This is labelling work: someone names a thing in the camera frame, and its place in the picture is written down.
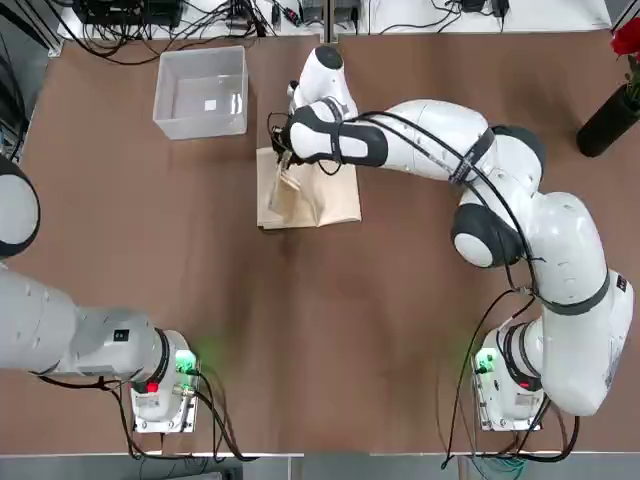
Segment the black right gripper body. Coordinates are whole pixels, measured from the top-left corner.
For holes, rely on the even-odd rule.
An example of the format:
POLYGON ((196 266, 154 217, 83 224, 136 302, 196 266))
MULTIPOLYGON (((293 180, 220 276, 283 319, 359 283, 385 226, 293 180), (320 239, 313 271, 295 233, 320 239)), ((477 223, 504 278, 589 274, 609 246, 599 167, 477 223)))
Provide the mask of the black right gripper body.
POLYGON ((296 163, 297 157, 291 146, 284 140, 281 127, 271 127, 271 144, 280 166, 291 166, 296 163))

